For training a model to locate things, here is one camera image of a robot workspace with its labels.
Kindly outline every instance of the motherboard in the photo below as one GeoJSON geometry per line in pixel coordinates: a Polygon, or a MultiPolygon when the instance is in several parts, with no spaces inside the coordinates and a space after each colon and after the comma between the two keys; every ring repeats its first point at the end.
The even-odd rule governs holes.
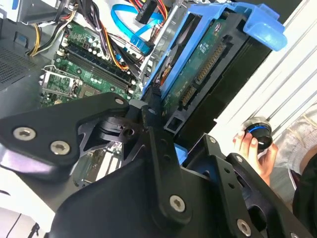
{"type": "MultiPolygon", "coordinates": [[[[117,93],[127,101],[142,95],[142,84],[131,72],[118,68],[103,53],[97,35],[75,22],[68,24],[53,63],[43,70],[42,107],[107,92],[117,93]]],[[[100,173],[104,176],[117,169],[120,156],[120,143],[89,152],[79,159],[73,172],[75,185],[85,187],[98,180],[100,173]]]]}

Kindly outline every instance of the black plastic part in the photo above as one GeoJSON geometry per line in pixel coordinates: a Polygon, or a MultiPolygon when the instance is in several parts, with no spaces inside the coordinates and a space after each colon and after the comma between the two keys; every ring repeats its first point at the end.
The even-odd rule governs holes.
{"type": "Polygon", "coordinates": [[[142,24],[147,24],[149,19],[151,18],[152,13],[155,11],[157,5],[158,4],[155,0],[147,0],[143,4],[141,10],[139,11],[135,19],[142,24]]]}
{"type": "Polygon", "coordinates": [[[258,153],[267,149],[273,142],[271,127],[266,123],[256,123],[245,129],[245,133],[251,133],[258,140],[258,153]]]}

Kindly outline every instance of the cable bundle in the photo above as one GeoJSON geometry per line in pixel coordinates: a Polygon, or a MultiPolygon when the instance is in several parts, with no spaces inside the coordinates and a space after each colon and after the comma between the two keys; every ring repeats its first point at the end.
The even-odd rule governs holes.
{"type": "Polygon", "coordinates": [[[44,45],[40,46],[41,38],[42,38],[42,28],[39,27],[38,24],[34,24],[35,31],[36,31],[36,41],[34,48],[28,52],[27,55],[29,56],[36,56],[38,53],[48,50],[58,39],[60,33],[63,29],[72,21],[76,12],[71,12],[67,17],[62,18],[62,22],[57,24],[52,34],[52,37],[46,42],[44,45]]]}

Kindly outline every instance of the finger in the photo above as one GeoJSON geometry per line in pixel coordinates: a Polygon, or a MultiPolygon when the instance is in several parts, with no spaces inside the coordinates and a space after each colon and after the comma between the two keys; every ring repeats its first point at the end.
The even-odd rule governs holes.
{"type": "Polygon", "coordinates": [[[249,147],[249,156],[248,162],[251,165],[258,165],[258,140],[256,138],[252,138],[251,145],[249,147]]]}
{"type": "Polygon", "coordinates": [[[247,159],[249,155],[249,148],[252,140],[252,134],[247,133],[246,136],[243,138],[241,147],[240,147],[240,154],[247,159]]]}
{"type": "Polygon", "coordinates": [[[267,149],[267,153],[265,155],[265,162],[274,166],[277,152],[278,147],[275,144],[271,144],[271,146],[267,149]]]}
{"type": "Polygon", "coordinates": [[[236,136],[236,141],[234,143],[234,151],[237,153],[240,152],[240,147],[242,144],[243,137],[244,137],[244,131],[242,130],[242,131],[238,132],[238,134],[236,136]]]}

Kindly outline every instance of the screw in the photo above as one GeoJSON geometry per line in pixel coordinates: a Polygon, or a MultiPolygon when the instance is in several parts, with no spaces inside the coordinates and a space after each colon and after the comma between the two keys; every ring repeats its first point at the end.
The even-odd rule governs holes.
{"type": "Polygon", "coordinates": [[[13,131],[13,136],[18,140],[32,140],[36,136],[35,130],[29,127],[18,127],[13,131]]]}
{"type": "Polygon", "coordinates": [[[237,161],[239,161],[240,163],[243,162],[243,159],[239,155],[236,155],[236,158],[237,158],[237,161]]]}
{"type": "Polygon", "coordinates": [[[172,195],[169,198],[169,203],[170,203],[171,207],[174,208],[174,210],[176,212],[185,211],[185,202],[181,197],[179,197],[177,195],[172,195]]]}
{"type": "Polygon", "coordinates": [[[154,114],[154,115],[157,114],[156,111],[154,111],[152,108],[149,108],[149,112],[152,113],[152,114],[154,114]]]}
{"type": "Polygon", "coordinates": [[[295,233],[291,233],[291,238],[299,238],[298,235],[296,235],[295,233]]]}
{"type": "Polygon", "coordinates": [[[248,223],[246,223],[244,220],[238,219],[238,220],[237,220],[237,226],[238,226],[239,230],[240,230],[246,237],[250,237],[250,236],[251,236],[251,229],[250,229],[248,223]]]}
{"type": "Polygon", "coordinates": [[[67,155],[70,151],[70,146],[65,141],[57,140],[51,144],[51,151],[56,155],[67,155]]]}
{"type": "Polygon", "coordinates": [[[209,137],[209,140],[213,143],[213,144],[216,144],[216,140],[213,138],[213,137],[209,137]]]}
{"type": "Polygon", "coordinates": [[[121,104],[121,105],[124,103],[121,99],[118,99],[118,98],[115,99],[115,102],[116,102],[116,103],[119,103],[119,104],[121,104]]]}

